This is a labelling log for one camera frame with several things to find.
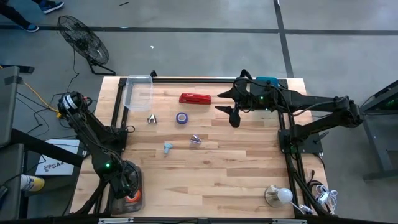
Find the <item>tape roll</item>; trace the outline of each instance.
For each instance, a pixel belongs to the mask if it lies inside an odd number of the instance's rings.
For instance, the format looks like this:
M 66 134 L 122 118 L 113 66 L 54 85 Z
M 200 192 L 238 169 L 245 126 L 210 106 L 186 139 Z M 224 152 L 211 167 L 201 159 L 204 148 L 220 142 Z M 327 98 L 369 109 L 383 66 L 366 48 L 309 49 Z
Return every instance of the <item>tape roll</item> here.
M 175 117 L 178 124 L 186 124 L 188 122 L 188 115 L 186 113 L 178 113 Z

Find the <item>desk fan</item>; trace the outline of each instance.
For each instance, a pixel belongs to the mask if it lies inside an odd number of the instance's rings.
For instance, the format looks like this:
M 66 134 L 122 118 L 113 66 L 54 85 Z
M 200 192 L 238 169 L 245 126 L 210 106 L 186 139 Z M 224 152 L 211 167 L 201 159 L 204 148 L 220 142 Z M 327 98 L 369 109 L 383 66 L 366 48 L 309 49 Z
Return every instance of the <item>desk fan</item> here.
M 100 38 L 90 31 L 84 23 L 72 16 L 60 16 L 58 27 L 62 37 L 87 60 L 93 74 L 116 75 L 115 71 L 103 66 L 109 60 L 108 50 L 106 50 Z M 95 72 L 93 66 L 101 67 L 109 73 Z

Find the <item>concrete floor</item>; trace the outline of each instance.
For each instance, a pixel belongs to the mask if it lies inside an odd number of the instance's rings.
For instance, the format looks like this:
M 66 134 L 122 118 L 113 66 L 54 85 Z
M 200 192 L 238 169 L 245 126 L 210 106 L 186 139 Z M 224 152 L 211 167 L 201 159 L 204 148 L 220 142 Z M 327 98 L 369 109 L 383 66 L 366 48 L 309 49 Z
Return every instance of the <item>concrete floor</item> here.
M 58 16 L 71 15 L 88 26 L 277 29 L 272 0 L 69 0 L 64 10 L 47 16 L 26 0 L 10 0 L 21 14 L 39 26 L 55 26 Z M 286 29 L 398 30 L 398 2 L 394 0 L 280 0 Z M 0 17 L 0 24 L 10 22 Z M 181 32 L 97 32 L 109 50 L 107 64 L 119 75 L 235 77 L 242 68 L 254 76 L 287 77 L 279 34 L 220 34 Z M 398 36 L 287 35 L 294 77 L 304 78 L 308 94 L 349 95 L 361 104 L 369 95 L 397 78 Z M 31 65 L 23 75 L 46 100 L 66 91 L 73 50 L 55 31 L 28 34 L 0 29 L 0 62 Z M 97 98 L 101 76 L 91 74 L 76 56 L 80 76 L 71 89 Z M 25 86 L 19 92 L 35 96 Z M 26 101 L 33 109 L 40 108 Z M 14 127 L 28 131 L 33 112 L 17 103 Z M 61 127 L 51 112 L 42 116 L 50 131 L 39 138 L 74 134 Z M 32 135 L 40 134 L 39 128 Z M 335 128 L 322 140 L 326 174 L 331 189 L 339 192 L 336 213 L 345 218 L 398 222 L 398 181 L 365 183 L 364 174 L 379 170 L 363 127 Z M 72 188 L 33 197 L 30 217 L 60 215 Z

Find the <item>transparent bin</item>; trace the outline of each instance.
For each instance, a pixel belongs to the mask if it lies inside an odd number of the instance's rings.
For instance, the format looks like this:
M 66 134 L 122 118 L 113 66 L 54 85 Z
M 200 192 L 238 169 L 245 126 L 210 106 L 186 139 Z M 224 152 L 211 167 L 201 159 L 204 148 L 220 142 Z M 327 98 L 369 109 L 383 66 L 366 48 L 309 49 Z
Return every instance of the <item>transparent bin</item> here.
M 123 93 L 125 107 L 134 111 L 150 110 L 153 87 L 150 75 L 130 75 Z

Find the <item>wooden table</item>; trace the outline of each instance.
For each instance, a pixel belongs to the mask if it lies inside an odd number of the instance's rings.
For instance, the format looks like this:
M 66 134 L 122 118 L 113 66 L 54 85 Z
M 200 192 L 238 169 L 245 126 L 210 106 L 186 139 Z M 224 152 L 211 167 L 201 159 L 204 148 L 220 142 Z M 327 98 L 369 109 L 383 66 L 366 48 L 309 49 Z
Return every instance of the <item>wooden table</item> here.
M 301 78 L 290 78 L 289 89 L 306 94 Z M 104 77 L 95 115 L 110 125 L 119 77 Z M 144 208 L 124 216 L 135 217 L 253 217 L 290 218 L 293 208 L 272 208 L 264 200 L 270 185 L 289 188 L 284 155 L 280 152 L 277 113 L 253 111 L 240 113 L 241 126 L 232 128 L 228 115 L 217 105 L 233 105 L 231 99 L 218 98 L 231 84 L 155 83 L 151 111 L 130 111 L 127 125 L 136 132 L 129 134 L 123 159 L 141 167 L 144 175 Z M 212 96 L 211 105 L 181 104 L 181 93 Z M 179 112 L 188 114 L 188 123 L 177 124 Z M 150 114 L 157 124 L 147 124 Z M 297 124 L 312 121 L 310 112 L 295 118 Z M 202 144 L 190 145 L 197 134 Z M 173 145 L 164 154 L 164 143 Z M 315 170 L 315 179 L 326 184 L 321 162 L 303 154 L 307 177 Z M 84 161 L 78 179 L 71 212 L 86 202 L 98 185 L 91 160 Z M 299 200 L 302 193 L 297 186 Z

